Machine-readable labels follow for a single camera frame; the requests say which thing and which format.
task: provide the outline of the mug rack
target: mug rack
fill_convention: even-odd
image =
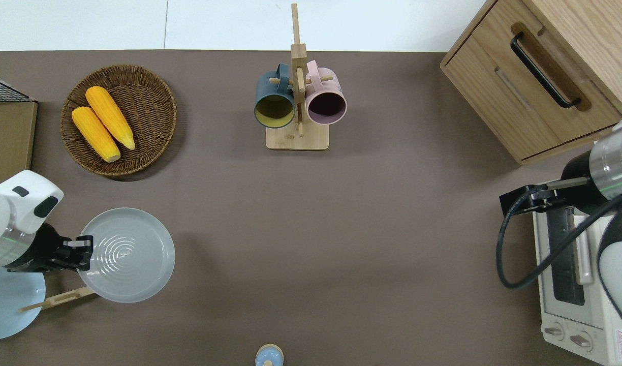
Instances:
[[[291,45],[291,76],[293,85],[293,102],[295,118],[281,128],[266,128],[266,146],[271,150],[327,150],[329,148],[329,126],[321,125],[309,119],[304,100],[306,85],[311,80],[305,79],[308,74],[306,44],[300,42],[297,4],[293,3],[293,44]],[[332,79],[325,76],[321,81]],[[271,83],[279,83],[280,79],[271,78]]]

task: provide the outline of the wooden peg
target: wooden peg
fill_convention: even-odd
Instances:
[[[329,81],[329,80],[334,80],[334,77],[331,75],[323,75],[320,77],[320,81]],[[269,81],[271,82],[271,84],[279,84],[279,79],[277,77],[271,77]],[[304,84],[311,84],[311,79],[304,79]],[[293,85],[293,81],[289,80],[288,85]]]
[[[302,67],[299,67],[295,69],[295,71],[297,73],[297,91],[300,93],[304,93],[304,91],[306,90],[306,88],[304,88],[304,70],[302,69]]]

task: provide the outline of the light blue round base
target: light blue round base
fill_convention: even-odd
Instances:
[[[255,357],[255,366],[264,366],[266,361],[271,361],[272,366],[283,366],[284,353],[276,345],[265,345],[259,348]]]

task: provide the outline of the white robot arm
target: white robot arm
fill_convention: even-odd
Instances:
[[[559,180],[528,185],[499,197],[506,218],[496,246],[496,267],[504,286],[520,289],[548,267],[564,248],[597,218],[615,212],[602,236],[598,269],[602,285],[614,308],[622,317],[622,121],[594,144],[589,151],[573,158]],[[502,245],[509,218],[529,211],[544,212],[573,206],[589,217],[557,243],[543,261],[521,281],[510,283],[502,266]]]
[[[71,241],[44,222],[63,195],[56,185],[28,170],[0,184],[0,267],[89,269],[92,238]]]

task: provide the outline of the drawer handle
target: drawer handle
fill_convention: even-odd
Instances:
[[[523,32],[519,32],[510,42],[510,48],[514,51],[515,55],[519,60],[525,65],[525,67],[530,71],[530,74],[537,79],[537,81],[544,87],[546,92],[550,95],[551,98],[562,108],[570,108],[575,106],[576,104],[580,104],[581,99],[576,98],[572,102],[568,102],[562,97],[562,95],[557,91],[554,85],[548,80],[548,78],[544,75],[543,72],[535,65],[534,62],[530,59],[530,57],[525,53],[525,51],[518,44],[518,40],[523,37]]]

